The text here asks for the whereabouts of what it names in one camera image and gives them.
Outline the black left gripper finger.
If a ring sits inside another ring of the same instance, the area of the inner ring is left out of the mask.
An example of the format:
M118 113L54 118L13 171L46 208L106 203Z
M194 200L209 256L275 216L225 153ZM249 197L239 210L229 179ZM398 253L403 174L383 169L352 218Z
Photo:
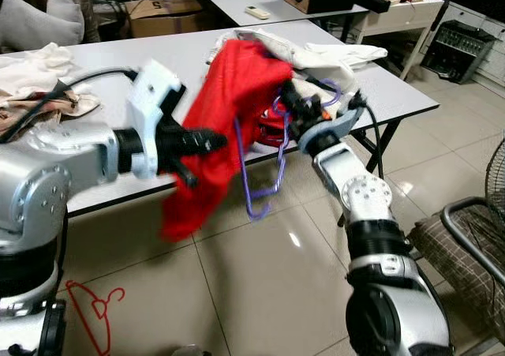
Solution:
M170 172L176 174L184 186L189 187L189 189L195 189L198 186L198 178L194 172L181 160L170 161Z
M186 131L186 155L207 155L213 153L228 143L227 136L213 129L188 129Z

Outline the blue plastic hanger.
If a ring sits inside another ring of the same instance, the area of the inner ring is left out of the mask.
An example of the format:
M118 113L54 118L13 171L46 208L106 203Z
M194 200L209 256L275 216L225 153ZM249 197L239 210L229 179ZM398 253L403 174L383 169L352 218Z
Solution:
M273 184L266 189L252 189L249 184L248 165L245 164L245 155L248 151L248 145L243 140L243 125L241 119L235 117L232 121L232 128L234 128L234 147L238 154L238 173L241 176L241 184L243 189L243 200L245 200L245 210L251 220L261 220L271 210L270 202L264 202L262 208L255 209L253 201L260 198L270 197L278 193L282 187L282 180L284 180L286 159L285 150L291 143L291 124L292 114L289 113L287 107L281 100L284 97L291 97L295 89L293 86L284 86L278 90L273 103L267 110L256 119L256 128L259 130L259 135L256 139L260 142L266 140L267 146L275 147L277 150L277 160L279 164L279 172L275 176Z

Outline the red garment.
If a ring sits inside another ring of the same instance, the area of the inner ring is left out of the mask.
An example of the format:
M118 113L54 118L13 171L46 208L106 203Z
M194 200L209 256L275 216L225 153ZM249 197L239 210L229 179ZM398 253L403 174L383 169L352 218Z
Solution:
M293 73L289 62L268 55L262 43L224 43L181 124L222 133L226 144L208 155L183 158L197 184L191 189L178 178L177 189L163 201L163 240L174 243L191 236L224 200L241 169L238 149L248 148L260 135L260 115L273 106L282 83Z

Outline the white crumpled garment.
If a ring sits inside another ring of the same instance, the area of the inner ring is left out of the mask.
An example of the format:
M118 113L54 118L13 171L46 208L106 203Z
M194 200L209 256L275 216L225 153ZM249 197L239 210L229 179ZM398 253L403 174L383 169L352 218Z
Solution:
M228 39L262 43L268 52L289 62L295 69L307 70L319 81L331 79L342 92L350 94L357 93L361 88L356 71L372 61L388 56L385 48L360 43L307 43L299 46L273 32L235 28L216 40L207 63L212 63Z

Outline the white remote control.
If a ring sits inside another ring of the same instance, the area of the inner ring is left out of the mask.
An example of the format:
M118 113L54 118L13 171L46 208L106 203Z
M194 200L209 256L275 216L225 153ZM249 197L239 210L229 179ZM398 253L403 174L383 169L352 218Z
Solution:
M265 21L271 16L271 14L266 12L266 10L260 9L260 7L256 6L246 6L245 12L249 14L249 16L255 17L257 20L261 21Z

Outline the grey folding table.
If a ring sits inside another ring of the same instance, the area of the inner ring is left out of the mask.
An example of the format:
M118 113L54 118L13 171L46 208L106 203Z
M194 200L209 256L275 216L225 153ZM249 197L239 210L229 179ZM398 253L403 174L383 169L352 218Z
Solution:
M73 64L76 65L71 75L116 67L138 67L154 59L176 74L187 87L183 99L174 111L176 119L183 119L204 81L211 49L216 40L228 32L230 30L184 32L162 37L80 43L69 49ZM435 100L429 99L424 93L378 65L368 64L358 69L356 78L361 86L361 94L375 111L376 121L380 125L399 122L401 119L439 107ZM105 122L113 128L128 125L124 100L130 92L131 84L122 76L106 76L90 81L90 86L102 104L90 114L84 115L84 121ZM76 194L66 205L66 215L73 218L89 214L173 187L174 179L170 175L138 179L132 174L123 174L115 183L103 184Z

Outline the brown cardboard box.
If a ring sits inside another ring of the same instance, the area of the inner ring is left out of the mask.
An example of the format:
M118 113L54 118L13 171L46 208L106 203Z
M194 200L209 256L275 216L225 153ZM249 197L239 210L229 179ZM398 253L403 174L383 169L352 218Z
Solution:
M198 0L131 0L125 4L133 38L159 37L207 28Z

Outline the white side table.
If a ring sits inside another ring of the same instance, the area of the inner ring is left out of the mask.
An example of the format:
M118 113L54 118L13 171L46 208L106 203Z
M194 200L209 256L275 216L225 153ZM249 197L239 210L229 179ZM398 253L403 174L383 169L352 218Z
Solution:
M386 34L386 32L421 30L399 74L402 81L406 81L411 68L420 61L420 50L425 45L425 40L432 31L432 25L436 23L445 3L447 3L445 0L401 2L390 5L386 13L369 12L367 17L357 25L357 38L354 42L361 43L365 37Z

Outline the white low drawer cabinet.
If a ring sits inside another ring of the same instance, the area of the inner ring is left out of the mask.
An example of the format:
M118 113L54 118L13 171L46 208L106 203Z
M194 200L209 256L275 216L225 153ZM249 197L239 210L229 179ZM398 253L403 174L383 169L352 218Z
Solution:
M480 76L483 81L493 81L498 85L504 85L505 46L503 39L505 27L503 21L488 17L486 14L476 12L475 9L469 9L469 7L454 2L448 3L447 12L445 12L441 21L451 20L461 21L463 24L480 28L496 39L489 53L483 57L482 62L476 68L475 74Z

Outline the black audio mixer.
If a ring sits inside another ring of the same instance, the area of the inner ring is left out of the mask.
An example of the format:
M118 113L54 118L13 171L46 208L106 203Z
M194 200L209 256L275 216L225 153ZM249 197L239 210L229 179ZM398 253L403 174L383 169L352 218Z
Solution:
M490 53L496 38L482 28L445 21L429 44L422 66L443 81L466 83Z

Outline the white fluffy cloth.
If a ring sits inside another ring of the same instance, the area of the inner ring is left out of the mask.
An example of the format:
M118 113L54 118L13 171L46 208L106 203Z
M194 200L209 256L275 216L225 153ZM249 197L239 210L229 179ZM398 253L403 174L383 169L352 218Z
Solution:
M50 92L72 68L71 50L56 43L20 57L0 56L0 99L25 99L35 92Z

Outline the grey pillow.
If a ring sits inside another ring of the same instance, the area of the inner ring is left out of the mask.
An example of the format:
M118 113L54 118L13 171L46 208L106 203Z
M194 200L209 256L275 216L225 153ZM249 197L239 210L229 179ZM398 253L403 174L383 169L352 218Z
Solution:
M32 51L51 43L72 46L85 38L85 17L73 0L47 0L43 12L25 0L0 2L0 48Z

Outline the plaid seat metal chair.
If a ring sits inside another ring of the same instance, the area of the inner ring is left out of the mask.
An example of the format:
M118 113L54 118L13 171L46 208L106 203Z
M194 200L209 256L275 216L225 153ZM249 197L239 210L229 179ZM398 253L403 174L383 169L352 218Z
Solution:
M505 341L505 223L501 204L467 197L407 235L495 340Z

